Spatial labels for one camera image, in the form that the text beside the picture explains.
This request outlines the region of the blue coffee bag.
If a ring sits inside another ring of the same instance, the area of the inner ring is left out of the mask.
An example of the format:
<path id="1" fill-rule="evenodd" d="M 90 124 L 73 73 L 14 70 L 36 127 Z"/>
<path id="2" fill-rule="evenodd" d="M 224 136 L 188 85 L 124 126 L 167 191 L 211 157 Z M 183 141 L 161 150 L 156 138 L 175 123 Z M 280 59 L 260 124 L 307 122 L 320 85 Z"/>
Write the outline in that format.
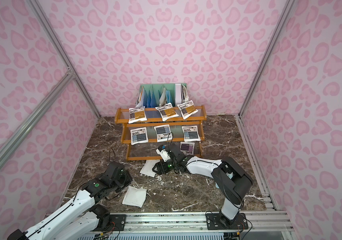
<path id="1" fill-rule="evenodd" d="M 131 145 L 148 143 L 147 128 L 137 128 L 130 130 L 131 133 Z"/>
<path id="2" fill-rule="evenodd" d="M 173 135 L 171 133 L 170 125 L 155 126 L 157 142 L 167 142 L 172 140 Z"/>
<path id="3" fill-rule="evenodd" d="M 198 126 L 182 126 L 185 142 L 200 142 Z"/>

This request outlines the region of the yellow coffee bag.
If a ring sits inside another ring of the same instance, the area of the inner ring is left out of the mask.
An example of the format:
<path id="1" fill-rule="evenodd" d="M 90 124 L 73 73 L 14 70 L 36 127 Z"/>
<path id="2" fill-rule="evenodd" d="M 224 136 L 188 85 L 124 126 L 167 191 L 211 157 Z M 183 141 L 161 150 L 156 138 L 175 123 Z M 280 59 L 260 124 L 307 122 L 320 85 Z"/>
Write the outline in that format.
<path id="1" fill-rule="evenodd" d="M 129 109 L 129 124 L 146 121 L 145 107 Z"/>
<path id="2" fill-rule="evenodd" d="M 192 100 L 188 101 L 186 103 L 179 104 L 178 108 L 181 111 L 181 114 L 182 114 L 182 117 L 184 120 L 186 120 L 191 115 L 194 115 L 198 112 L 198 110 L 195 107 L 195 104 Z"/>
<path id="3" fill-rule="evenodd" d="M 165 104 L 161 107 L 156 107 L 156 110 L 159 111 L 161 118 L 164 122 L 168 119 L 179 116 L 171 103 Z"/>

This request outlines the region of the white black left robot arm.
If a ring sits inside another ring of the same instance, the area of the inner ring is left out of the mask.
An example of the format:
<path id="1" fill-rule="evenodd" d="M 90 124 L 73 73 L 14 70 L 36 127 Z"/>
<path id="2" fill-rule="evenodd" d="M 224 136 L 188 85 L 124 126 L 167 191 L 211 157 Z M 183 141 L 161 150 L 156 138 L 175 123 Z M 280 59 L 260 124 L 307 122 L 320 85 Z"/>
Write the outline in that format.
<path id="1" fill-rule="evenodd" d="M 76 239 L 95 229 L 108 230 L 110 212 L 98 202 L 111 192 L 120 193 L 132 180 L 123 164 L 111 162 L 105 172 L 81 185 L 76 194 L 49 217 L 25 231 L 15 230 L 7 239 Z"/>

